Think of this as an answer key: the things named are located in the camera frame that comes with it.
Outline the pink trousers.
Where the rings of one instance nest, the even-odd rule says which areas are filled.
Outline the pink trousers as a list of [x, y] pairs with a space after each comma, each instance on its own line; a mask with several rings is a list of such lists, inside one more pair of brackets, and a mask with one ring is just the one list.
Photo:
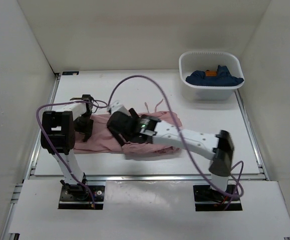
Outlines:
[[140, 141], [132, 139], [131, 141], [124, 140], [124, 145], [120, 145], [112, 136], [107, 128], [107, 122], [110, 118], [106, 114], [93, 114], [90, 119], [93, 121], [92, 135], [87, 141], [83, 141], [84, 136], [75, 132], [75, 154], [125, 154], [128, 156], [158, 156], [176, 154], [181, 151], [180, 148]]

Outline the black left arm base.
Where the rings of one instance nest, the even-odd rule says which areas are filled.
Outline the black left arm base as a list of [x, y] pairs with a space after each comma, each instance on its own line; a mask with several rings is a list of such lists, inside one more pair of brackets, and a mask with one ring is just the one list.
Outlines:
[[104, 185], [88, 185], [90, 192], [80, 184], [70, 185], [61, 180], [62, 189], [58, 209], [61, 210], [102, 210], [105, 198]]

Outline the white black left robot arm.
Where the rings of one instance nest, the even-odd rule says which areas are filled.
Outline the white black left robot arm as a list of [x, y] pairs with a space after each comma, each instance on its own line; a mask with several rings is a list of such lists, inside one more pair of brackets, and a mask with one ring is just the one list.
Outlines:
[[83, 141], [91, 137], [93, 103], [94, 98], [84, 94], [61, 103], [64, 107], [59, 111], [44, 111], [42, 118], [39, 118], [40, 110], [50, 105], [43, 105], [36, 110], [36, 119], [42, 132], [41, 146], [58, 162], [64, 176], [61, 183], [65, 191], [78, 200], [86, 199], [90, 189], [74, 154], [75, 131], [84, 136]]

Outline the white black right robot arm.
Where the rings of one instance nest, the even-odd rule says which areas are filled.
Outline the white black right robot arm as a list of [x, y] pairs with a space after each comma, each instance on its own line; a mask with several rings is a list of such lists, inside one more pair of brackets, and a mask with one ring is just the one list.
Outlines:
[[231, 174], [234, 144], [229, 132], [200, 133], [181, 129], [155, 116], [138, 115], [134, 109], [126, 109], [119, 101], [107, 108], [110, 118], [107, 128], [121, 145], [149, 144], [180, 148], [209, 160], [211, 186], [209, 193], [215, 200], [227, 195]]

